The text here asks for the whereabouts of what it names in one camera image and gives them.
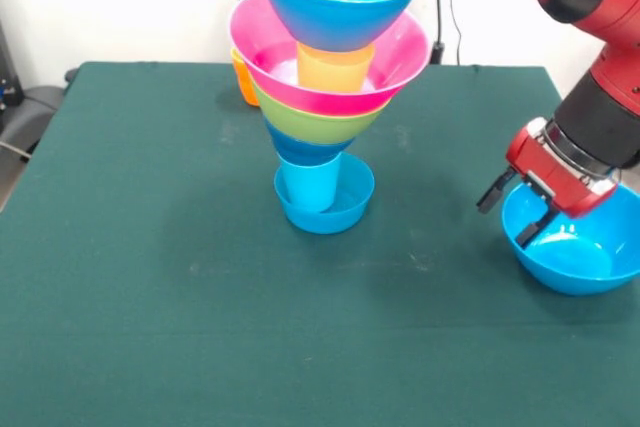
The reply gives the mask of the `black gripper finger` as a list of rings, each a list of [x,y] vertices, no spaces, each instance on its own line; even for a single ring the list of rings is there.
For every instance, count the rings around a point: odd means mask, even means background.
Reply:
[[[476,203],[476,207],[480,213],[487,214],[493,209],[493,207],[501,199],[504,188],[514,178],[514,176],[515,169],[506,168],[505,171],[495,179],[495,181]]]
[[[521,248],[527,248],[556,218],[556,209],[549,207],[538,220],[529,223],[515,238]]]

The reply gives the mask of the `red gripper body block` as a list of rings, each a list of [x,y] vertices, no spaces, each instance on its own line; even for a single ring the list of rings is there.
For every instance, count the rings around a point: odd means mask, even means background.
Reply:
[[[619,171],[578,147],[553,119],[529,121],[511,142],[506,159],[557,210],[581,217],[610,198]]]

